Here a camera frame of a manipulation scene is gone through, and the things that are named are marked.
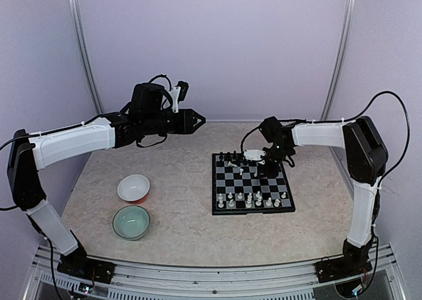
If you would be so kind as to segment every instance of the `chessboard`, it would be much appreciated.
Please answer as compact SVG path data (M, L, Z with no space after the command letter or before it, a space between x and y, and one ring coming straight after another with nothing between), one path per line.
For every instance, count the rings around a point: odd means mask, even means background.
M235 152L212 155L212 214L294 212L283 165L276 178L258 178L259 164L241 157Z

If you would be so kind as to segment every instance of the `bowl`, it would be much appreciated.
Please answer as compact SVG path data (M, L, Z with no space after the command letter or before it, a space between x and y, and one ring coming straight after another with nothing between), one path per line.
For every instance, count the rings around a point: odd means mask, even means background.
M143 237L150 227L150 215L140 206L126 206L114 215L113 229L118 236L129 241Z
M130 203L141 203L146 199L150 190L148 178L142 175L130 175L124 178L117 186L117 194L124 201Z

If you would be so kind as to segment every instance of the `black square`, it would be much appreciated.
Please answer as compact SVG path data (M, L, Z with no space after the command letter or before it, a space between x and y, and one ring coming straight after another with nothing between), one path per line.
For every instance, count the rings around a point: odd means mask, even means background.
M245 207L245 201L236 201L236 208L244 209Z

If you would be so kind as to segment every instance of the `white bowl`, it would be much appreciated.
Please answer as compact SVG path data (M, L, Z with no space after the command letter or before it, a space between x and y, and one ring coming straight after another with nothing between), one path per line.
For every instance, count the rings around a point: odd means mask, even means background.
M144 198L149 190L150 182L145 176L130 175L120 182L117 194L124 201L134 202Z

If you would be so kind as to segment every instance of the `green bowl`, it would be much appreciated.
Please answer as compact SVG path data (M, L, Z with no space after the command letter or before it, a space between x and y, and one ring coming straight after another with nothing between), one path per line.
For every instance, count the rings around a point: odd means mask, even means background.
M150 215L140 206L126 206L113 219L114 232L129 241L140 239L149 227Z

